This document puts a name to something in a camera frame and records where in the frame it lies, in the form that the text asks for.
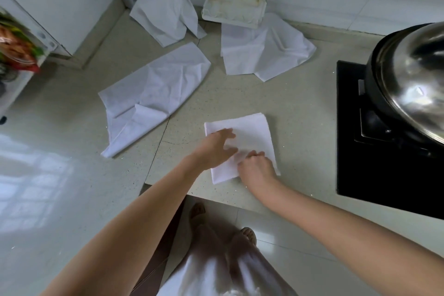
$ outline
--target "leg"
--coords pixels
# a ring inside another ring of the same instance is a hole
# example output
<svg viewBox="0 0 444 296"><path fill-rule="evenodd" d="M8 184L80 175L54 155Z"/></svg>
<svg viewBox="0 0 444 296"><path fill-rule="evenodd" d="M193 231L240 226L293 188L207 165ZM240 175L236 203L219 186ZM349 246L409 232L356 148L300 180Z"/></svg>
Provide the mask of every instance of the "leg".
<svg viewBox="0 0 444 296"><path fill-rule="evenodd" d="M190 212L193 238L181 263L158 295L219 295L231 290L225 247L206 222L205 208L197 203Z"/></svg>
<svg viewBox="0 0 444 296"><path fill-rule="evenodd" d="M235 234L230 243L228 261L234 284L249 295L291 295L297 293L284 281L255 245L249 228Z"/></svg>

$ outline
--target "stove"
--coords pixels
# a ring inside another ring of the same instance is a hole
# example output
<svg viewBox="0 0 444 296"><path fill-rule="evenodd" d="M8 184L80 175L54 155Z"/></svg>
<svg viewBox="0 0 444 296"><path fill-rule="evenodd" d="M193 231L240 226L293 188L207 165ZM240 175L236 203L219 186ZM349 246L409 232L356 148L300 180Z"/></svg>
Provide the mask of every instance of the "stove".
<svg viewBox="0 0 444 296"><path fill-rule="evenodd" d="M337 62L336 192L444 220L444 160L378 117L365 95L365 68Z"/></svg>

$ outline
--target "person's left hand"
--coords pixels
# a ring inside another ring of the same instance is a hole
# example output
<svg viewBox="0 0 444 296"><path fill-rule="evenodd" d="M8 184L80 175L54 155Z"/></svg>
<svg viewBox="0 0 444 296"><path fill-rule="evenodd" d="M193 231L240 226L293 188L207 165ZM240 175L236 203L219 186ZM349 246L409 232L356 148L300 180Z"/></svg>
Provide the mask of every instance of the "person's left hand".
<svg viewBox="0 0 444 296"><path fill-rule="evenodd" d="M199 165L204 170L215 168L238 151L237 148L224 148L227 138L235 137L236 135L233 133L232 128L213 132L200 142L192 155L197 156Z"/></svg>

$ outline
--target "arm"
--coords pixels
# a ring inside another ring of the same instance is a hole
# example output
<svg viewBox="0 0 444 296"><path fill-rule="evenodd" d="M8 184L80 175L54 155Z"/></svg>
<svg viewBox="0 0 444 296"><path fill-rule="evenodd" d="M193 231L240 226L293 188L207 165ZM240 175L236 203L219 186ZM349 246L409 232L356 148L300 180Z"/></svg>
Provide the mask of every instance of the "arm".
<svg viewBox="0 0 444 296"><path fill-rule="evenodd" d="M232 129L208 135L93 237L41 296L129 295L196 178L237 152L223 148L234 137Z"/></svg>
<svg viewBox="0 0 444 296"><path fill-rule="evenodd" d="M369 220L284 186L264 153L239 166L242 182L266 207L319 240L383 295L432 296L444 291L444 259Z"/></svg>

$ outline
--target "metal lid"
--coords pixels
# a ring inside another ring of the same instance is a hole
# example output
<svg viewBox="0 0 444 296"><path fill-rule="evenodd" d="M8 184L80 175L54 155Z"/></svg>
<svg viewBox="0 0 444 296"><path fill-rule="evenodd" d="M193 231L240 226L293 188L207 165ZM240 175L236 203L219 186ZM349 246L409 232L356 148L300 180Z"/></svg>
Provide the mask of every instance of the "metal lid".
<svg viewBox="0 0 444 296"><path fill-rule="evenodd" d="M414 128L444 144L444 22L405 36L381 71L381 90Z"/></svg>

